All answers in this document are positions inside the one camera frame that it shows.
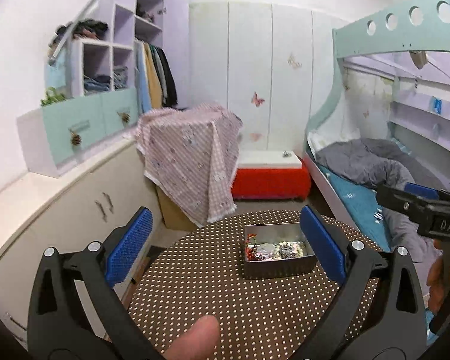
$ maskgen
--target brown polka dot table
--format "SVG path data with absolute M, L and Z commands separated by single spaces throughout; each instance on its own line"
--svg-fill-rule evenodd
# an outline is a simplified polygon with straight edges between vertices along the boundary
M 163 353 L 203 315 L 220 322 L 215 359 L 286 359 L 304 341 L 338 290 L 320 264 L 310 274 L 280 279 L 243 278 L 244 226 L 297 222 L 298 211 L 260 211 L 212 223 L 177 241 L 145 273 L 129 313 Z M 349 240 L 379 247 L 335 219 Z M 377 285 L 370 280 L 346 337 L 365 320 Z

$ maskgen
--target white countertop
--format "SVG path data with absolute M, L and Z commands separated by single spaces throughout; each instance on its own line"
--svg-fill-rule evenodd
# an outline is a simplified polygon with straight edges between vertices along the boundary
M 134 143 L 121 138 L 60 178 L 28 172 L 0 193 L 0 257 L 54 200 L 86 174 Z

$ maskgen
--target finger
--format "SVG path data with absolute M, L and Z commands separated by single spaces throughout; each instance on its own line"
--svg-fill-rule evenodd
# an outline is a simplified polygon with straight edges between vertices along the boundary
M 427 277 L 427 285 L 432 285 L 433 282 L 439 280 L 443 273 L 443 257 L 439 257 L 430 267 Z
M 167 360 L 206 360 L 212 357 L 220 338 L 220 325 L 212 315 L 200 318 L 163 354 Z
M 438 250 L 442 250 L 442 242 L 439 239 L 434 239 L 433 240 L 433 246 L 435 247 L 435 249 Z
M 437 315 L 445 297 L 445 290 L 441 280 L 437 280 L 430 286 L 430 299 L 428 300 L 428 308 L 434 315 Z

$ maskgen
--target red ottoman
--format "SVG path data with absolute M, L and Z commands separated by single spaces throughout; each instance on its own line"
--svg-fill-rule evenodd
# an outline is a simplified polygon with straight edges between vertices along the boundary
M 305 200 L 311 188 L 310 173 L 292 155 L 294 158 L 288 157 L 287 160 L 282 151 L 240 152 L 238 170 L 232 185 L 233 198 Z

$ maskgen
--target pink checkered cloth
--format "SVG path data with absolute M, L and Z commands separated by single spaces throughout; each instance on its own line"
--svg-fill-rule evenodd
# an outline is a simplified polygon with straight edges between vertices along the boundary
M 142 115 L 137 147 L 144 174 L 197 226 L 235 211 L 231 185 L 242 121 L 219 105 L 186 111 L 154 109 Z

